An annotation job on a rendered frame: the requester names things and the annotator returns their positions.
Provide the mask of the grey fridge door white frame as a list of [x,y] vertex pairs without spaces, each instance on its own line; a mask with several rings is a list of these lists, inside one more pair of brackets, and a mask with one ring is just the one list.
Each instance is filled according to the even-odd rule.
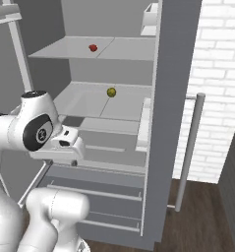
[[21,19],[15,0],[0,0],[0,112],[5,113],[16,111],[21,95],[33,90]]

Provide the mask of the glass fridge shelf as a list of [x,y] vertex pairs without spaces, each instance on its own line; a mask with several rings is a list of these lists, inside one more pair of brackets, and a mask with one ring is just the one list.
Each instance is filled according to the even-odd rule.
[[[107,90],[114,88],[116,96]],[[139,121],[151,86],[71,82],[55,99],[60,115]]]
[[[88,48],[91,44],[97,45],[95,52]],[[154,53],[154,38],[64,36],[31,54],[30,57],[152,61]]]

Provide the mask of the white fridge door bin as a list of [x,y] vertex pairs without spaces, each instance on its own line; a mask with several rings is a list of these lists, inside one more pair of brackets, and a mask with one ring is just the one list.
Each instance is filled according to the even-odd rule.
[[137,144],[136,144],[137,152],[147,151],[149,114],[150,114],[150,99],[146,97],[143,103],[143,109],[137,137]]
[[141,36],[154,36],[157,26],[158,4],[150,3],[144,10]]

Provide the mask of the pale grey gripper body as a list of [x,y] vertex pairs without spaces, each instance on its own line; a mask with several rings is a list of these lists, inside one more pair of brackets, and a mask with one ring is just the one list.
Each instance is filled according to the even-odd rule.
[[53,159],[53,160],[80,160],[85,156],[86,147],[84,141],[79,137],[75,144],[70,147],[42,148],[36,152],[30,152],[29,155],[35,159]]

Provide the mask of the grey fridge drawer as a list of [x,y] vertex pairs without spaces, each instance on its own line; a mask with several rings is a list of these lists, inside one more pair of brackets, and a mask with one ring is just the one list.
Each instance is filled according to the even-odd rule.
[[63,123],[78,128],[86,145],[85,161],[146,164],[147,153],[136,151],[137,122],[67,116]]
[[141,232],[143,200],[141,197],[113,198],[89,195],[89,213],[84,224]]
[[140,202],[143,180],[125,174],[51,165],[39,187],[72,190],[83,194]]

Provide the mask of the grey fridge door with bins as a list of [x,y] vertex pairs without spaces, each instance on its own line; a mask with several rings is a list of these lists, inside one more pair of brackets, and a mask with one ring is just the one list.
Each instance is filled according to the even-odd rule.
[[162,237],[202,0],[159,3],[141,235]]

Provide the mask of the grey fridge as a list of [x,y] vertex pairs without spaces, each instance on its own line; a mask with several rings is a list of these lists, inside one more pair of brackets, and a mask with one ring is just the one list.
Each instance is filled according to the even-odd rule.
[[[29,60],[32,83],[45,88],[55,99],[71,82],[151,86],[152,61],[118,59],[31,58],[36,51],[64,36],[143,37],[144,9],[149,0],[16,0],[22,11],[20,28]],[[143,180],[144,166],[108,162],[54,160],[52,165],[85,168],[130,175]],[[141,233],[79,223],[80,234],[89,240],[151,250],[154,242]]]

